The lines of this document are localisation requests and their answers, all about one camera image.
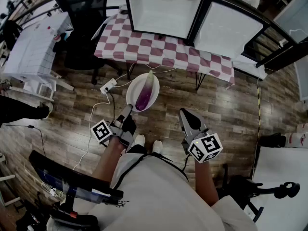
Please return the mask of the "person's left forearm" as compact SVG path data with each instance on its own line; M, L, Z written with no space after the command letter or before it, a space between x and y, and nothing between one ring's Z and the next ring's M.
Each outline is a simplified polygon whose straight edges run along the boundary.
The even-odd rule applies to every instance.
M92 177L110 184L117 163L124 149L125 147L120 143L119 138L112 136L92 174Z

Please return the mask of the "red white checkered tablecloth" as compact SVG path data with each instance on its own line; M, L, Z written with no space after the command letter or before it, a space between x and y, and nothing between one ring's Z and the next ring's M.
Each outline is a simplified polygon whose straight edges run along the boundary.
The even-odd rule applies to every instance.
M125 63L166 66L216 77L234 85L233 62L229 57L186 46L183 40L133 32L129 16L118 12L108 19L94 55Z

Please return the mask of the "white plate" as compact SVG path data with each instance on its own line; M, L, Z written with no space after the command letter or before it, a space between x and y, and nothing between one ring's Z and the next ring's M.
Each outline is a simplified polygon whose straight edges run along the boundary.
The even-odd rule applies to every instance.
M139 76L137 76L129 85L127 93L126 93L126 102L127 104L132 104L133 108L132 111L134 112L140 112L136 107L135 104L137 102L137 99L139 97L139 94L146 82L148 73L144 73L141 74ZM152 88L152 93L149 99L149 102L147 104L147 106L141 110L141 112L149 109L154 102L156 101L158 94L160 91L160 84L159 84L159 80L156 76L154 76L154 83L153 83L153 88Z

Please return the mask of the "purple eggplant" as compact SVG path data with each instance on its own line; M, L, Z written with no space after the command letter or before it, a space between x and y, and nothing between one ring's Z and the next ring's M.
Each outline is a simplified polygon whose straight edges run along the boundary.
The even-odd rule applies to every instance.
M135 107L138 111L142 111L149 103L154 84L154 74L152 70L148 73L144 86L138 96Z

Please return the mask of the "white stool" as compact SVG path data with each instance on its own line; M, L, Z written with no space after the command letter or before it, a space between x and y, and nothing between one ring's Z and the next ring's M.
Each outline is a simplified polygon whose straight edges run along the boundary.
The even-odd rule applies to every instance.
M69 91L73 91L74 87L62 80L62 76L55 72L45 76L21 77L23 87L9 86L9 90L29 94L49 102L53 102L53 96L57 91L57 87L63 87Z

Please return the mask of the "white power strip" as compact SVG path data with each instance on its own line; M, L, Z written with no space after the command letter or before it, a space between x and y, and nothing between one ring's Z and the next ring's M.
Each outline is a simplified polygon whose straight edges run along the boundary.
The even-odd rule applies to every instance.
M112 78L100 88L100 91L102 94L106 94L109 90L111 90L116 85L117 85L117 81L114 78Z

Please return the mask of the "white panel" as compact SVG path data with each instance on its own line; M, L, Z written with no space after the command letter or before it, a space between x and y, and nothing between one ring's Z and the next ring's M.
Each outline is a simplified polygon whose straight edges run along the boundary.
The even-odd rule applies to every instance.
M308 37L308 0L292 0L274 19L297 43Z
M294 63L301 101L308 101L308 55Z

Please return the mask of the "white grid-pattern table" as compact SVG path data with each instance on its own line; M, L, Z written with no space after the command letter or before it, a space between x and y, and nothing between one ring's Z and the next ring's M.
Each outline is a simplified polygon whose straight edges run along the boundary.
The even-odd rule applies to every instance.
M21 77L45 76L51 74L55 53L55 40L48 31L51 26L64 33L69 24L67 12L58 13L25 28L17 39L2 74L21 80Z

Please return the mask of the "person's right white shoe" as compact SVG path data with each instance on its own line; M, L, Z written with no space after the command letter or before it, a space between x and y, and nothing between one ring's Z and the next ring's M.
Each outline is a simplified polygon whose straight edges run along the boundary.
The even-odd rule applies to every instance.
M152 152L153 153L157 153L157 154L160 154L163 150L163 144L161 141L159 140L156 140L154 143L153 143L153 147L152 147Z

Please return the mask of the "black mesh office chair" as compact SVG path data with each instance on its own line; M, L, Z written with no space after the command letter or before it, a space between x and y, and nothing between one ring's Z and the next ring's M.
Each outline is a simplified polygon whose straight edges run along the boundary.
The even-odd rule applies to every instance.
M94 55L106 20L107 0L61 0L60 7L68 12L73 31L66 40L64 66L73 70L93 70L92 84L97 84L99 69L108 65L122 74L112 60Z

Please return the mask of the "person in white coat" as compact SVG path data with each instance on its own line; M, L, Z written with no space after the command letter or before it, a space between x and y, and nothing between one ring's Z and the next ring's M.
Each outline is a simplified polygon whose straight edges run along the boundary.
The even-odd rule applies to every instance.
M121 156L117 183L124 193L117 205L76 199L73 209L95 216L102 231L257 231L232 197L209 206L171 162L157 157Z

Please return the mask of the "black bag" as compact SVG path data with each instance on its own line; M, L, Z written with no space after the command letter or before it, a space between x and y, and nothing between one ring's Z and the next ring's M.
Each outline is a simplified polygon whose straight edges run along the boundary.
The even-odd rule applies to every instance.
M286 136L282 135L281 133L262 135L258 140L258 145L270 148L285 147Z

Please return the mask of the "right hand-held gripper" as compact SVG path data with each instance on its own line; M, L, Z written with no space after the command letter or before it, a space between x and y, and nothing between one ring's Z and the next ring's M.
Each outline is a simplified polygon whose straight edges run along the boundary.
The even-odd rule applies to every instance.
M185 154L193 156L198 163L205 163L223 150L218 134L206 129L205 119L199 113L181 108L179 115L182 131L187 136L182 142ZM199 130L204 131L194 136L193 133Z

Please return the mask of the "black table leg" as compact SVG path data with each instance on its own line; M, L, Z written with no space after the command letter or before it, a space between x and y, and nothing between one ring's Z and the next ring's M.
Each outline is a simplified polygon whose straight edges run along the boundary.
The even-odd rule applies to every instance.
M206 74L203 73L195 73L195 81L196 81L196 88L195 90L198 91L204 78L206 77Z
M130 76L132 74L132 71L135 67L135 63L126 63L126 68L127 68L127 79L130 80Z

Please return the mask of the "person's right forearm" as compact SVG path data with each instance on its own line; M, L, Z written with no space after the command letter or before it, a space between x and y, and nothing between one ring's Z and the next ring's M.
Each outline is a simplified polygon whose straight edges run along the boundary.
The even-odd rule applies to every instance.
M209 206L219 201L209 162L195 160L195 191Z

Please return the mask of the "yellow black striped floor tape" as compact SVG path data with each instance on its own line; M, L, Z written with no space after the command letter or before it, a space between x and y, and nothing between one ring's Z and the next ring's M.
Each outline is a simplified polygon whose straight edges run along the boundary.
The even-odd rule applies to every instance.
M260 90L259 85L257 86L257 104L258 104L258 129L257 129L257 141L260 136L260 126L261 126L261 110L260 110Z

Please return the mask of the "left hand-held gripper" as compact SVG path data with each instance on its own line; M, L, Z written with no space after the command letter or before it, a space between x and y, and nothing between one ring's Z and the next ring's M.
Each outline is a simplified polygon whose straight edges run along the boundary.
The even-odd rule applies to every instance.
M130 115L132 108L132 104L128 104L112 123L107 124L105 120L101 120L90 129L98 143L106 146L104 143L109 141L111 137L118 137L126 151L130 149L134 141L133 135L137 128Z

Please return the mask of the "black white mini refrigerator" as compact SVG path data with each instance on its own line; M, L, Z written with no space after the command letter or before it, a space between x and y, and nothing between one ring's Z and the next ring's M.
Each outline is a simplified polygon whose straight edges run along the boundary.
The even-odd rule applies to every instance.
M231 0L126 0L132 29L184 40L199 51L230 58L265 23Z

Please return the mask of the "black device with red button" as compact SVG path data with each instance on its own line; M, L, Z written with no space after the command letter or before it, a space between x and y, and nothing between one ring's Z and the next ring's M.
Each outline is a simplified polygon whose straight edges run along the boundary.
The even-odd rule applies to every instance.
M66 206L53 206L50 217L61 226L81 231L100 231L98 220L92 215L80 215Z

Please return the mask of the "white bags with red print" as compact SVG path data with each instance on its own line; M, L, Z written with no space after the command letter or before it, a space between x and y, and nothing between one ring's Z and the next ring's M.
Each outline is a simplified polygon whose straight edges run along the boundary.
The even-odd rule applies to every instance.
M308 149L308 123L298 124L296 132L286 133L286 147Z

